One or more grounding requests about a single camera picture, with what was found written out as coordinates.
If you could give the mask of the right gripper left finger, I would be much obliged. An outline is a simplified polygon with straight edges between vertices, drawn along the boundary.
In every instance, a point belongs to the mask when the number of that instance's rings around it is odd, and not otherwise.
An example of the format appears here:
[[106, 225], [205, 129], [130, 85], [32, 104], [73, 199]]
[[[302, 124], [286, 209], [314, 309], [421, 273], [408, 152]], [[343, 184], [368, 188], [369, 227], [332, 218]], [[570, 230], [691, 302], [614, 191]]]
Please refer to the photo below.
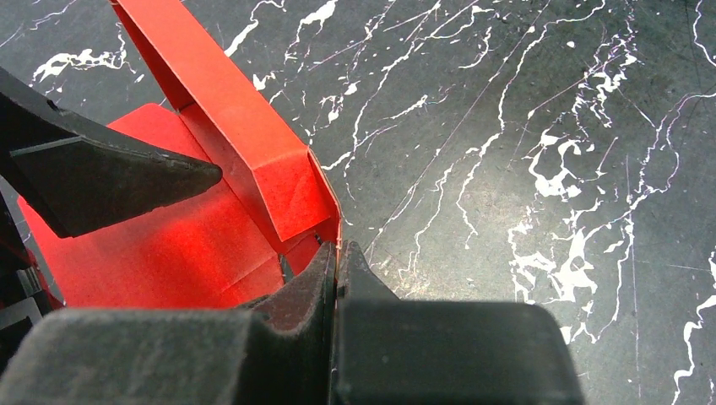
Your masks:
[[1, 377], [4, 404], [324, 404], [336, 247], [229, 310], [58, 310]]

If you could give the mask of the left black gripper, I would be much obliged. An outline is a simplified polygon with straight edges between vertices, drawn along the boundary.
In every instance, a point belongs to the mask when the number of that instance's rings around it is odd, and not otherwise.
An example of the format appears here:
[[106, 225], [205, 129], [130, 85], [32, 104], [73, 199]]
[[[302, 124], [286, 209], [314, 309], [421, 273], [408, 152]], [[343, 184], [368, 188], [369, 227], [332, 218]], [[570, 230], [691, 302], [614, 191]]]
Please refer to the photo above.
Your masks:
[[[222, 170], [63, 109], [2, 70], [1, 176], [67, 238], [197, 196]], [[30, 329], [61, 307], [2, 200], [2, 369]]]

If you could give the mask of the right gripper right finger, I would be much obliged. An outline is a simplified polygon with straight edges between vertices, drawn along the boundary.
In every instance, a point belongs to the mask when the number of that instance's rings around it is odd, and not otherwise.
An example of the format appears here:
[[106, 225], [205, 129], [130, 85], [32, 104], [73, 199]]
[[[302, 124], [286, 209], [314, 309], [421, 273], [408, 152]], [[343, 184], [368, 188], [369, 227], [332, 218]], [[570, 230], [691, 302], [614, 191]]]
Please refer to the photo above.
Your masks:
[[515, 302], [402, 300], [345, 242], [337, 270], [332, 404], [582, 404], [560, 328]]

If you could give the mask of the red paper box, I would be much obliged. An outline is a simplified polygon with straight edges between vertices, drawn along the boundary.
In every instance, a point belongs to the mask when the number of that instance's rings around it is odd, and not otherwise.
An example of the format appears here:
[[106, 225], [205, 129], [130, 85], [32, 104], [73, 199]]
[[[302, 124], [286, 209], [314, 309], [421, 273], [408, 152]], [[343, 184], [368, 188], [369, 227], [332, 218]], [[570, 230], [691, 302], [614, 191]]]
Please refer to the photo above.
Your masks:
[[114, 10], [169, 108], [147, 104], [111, 128], [217, 164], [206, 192], [76, 238], [19, 209], [71, 307], [229, 308], [302, 273], [341, 241], [337, 199], [312, 151], [178, 1]]

